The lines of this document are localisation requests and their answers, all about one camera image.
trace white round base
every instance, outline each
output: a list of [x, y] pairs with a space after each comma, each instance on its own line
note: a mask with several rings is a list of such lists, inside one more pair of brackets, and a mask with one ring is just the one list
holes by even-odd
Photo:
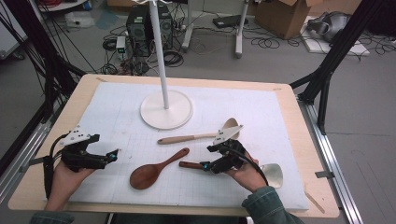
[[179, 91], [168, 91], [169, 109], [164, 108], [163, 94], [155, 92], [143, 101], [140, 114], [151, 127], [171, 130], [187, 123], [192, 116], [190, 99]]

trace wooden table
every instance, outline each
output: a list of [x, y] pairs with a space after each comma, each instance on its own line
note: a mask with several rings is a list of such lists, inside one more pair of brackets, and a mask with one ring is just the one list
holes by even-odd
[[[121, 82], [136, 84], [160, 85], [157, 77], [121, 77], [104, 75], [86, 75], [78, 83], [69, 102], [55, 122], [46, 141], [37, 153], [37, 157], [49, 154], [54, 140], [73, 130], [81, 119], [86, 107], [93, 97], [96, 87], [101, 82]], [[309, 210], [291, 211], [298, 217], [338, 217], [339, 209], [326, 178], [317, 178], [315, 172], [323, 170], [318, 153], [310, 133], [306, 127], [300, 107], [297, 104], [291, 87], [287, 84], [256, 83], [240, 81], [204, 80], [168, 78], [168, 85], [184, 87], [209, 87], [225, 89], [245, 89], [257, 91], [273, 91], [282, 111], [290, 144], [304, 184], [304, 191], [309, 201]], [[45, 207], [42, 165], [29, 168], [21, 183], [15, 190], [8, 206], [16, 210], [42, 210]], [[217, 215], [217, 216], [248, 216], [241, 208], [208, 208], [189, 206], [163, 206], [114, 203], [69, 203], [65, 210], [82, 212], [111, 213], [151, 213], [181, 215]]]

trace aluminum rail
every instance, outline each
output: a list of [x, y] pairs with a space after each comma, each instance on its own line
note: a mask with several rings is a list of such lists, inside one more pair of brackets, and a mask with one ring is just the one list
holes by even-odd
[[334, 183], [334, 186], [338, 192], [338, 196], [341, 204], [343, 205], [346, 218], [351, 224], [362, 224], [363, 221], [361, 220], [361, 214], [359, 213], [358, 207], [356, 206], [352, 198], [352, 194], [349, 191], [347, 182], [344, 179], [344, 175], [341, 171], [338, 161], [335, 158], [329, 138], [327, 137], [327, 135], [323, 135], [321, 133], [320, 128], [317, 125], [317, 110], [313, 105], [303, 105], [301, 107], [306, 110], [306, 113], [310, 119], [309, 121], [314, 130], [314, 134], [317, 138], [316, 140], [318, 141], [322, 157], [326, 162], [327, 169], [329, 172], [333, 173], [334, 178], [332, 178], [332, 182]]
[[50, 132], [50, 119], [46, 123], [37, 125], [25, 145], [15, 157], [14, 161], [8, 166], [0, 178], [0, 203], [7, 197], [13, 189], [17, 180], [24, 174], [22, 167], [28, 166], [29, 160], [32, 159], [42, 143]]

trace cardboard box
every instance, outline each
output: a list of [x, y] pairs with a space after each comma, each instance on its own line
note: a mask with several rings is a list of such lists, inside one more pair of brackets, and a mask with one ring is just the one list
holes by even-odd
[[107, 0], [107, 5], [114, 11], [129, 12], [131, 7], [138, 3], [131, 0]]
[[255, 22], [282, 39], [290, 39], [300, 33], [310, 8], [322, 0], [274, 0], [261, 2]]

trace person's left hand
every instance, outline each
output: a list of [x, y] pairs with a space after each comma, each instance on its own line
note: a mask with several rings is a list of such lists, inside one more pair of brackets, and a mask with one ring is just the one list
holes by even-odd
[[62, 211], [70, 196], [93, 171], [95, 170], [81, 169], [75, 173], [60, 161], [53, 174], [52, 190], [45, 210]]

